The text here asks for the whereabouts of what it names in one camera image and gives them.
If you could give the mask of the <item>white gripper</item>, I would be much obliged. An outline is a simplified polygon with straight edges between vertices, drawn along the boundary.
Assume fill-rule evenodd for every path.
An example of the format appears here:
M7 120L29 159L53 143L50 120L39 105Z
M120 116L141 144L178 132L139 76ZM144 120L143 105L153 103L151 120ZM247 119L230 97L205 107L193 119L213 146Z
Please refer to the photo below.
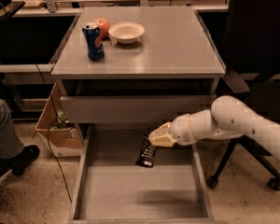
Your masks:
M197 142L190 126L190 114L178 116L172 123L166 122L148 135L148 141L155 147L181 146Z

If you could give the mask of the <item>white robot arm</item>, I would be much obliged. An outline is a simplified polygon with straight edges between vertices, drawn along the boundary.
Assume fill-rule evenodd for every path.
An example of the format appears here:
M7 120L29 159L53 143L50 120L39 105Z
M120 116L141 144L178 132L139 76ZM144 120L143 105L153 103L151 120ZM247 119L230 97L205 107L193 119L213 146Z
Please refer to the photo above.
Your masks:
M178 116L148 136L155 147L187 146L200 140L225 140L247 136L280 161L280 124L254 112L242 101L216 98L210 109Z

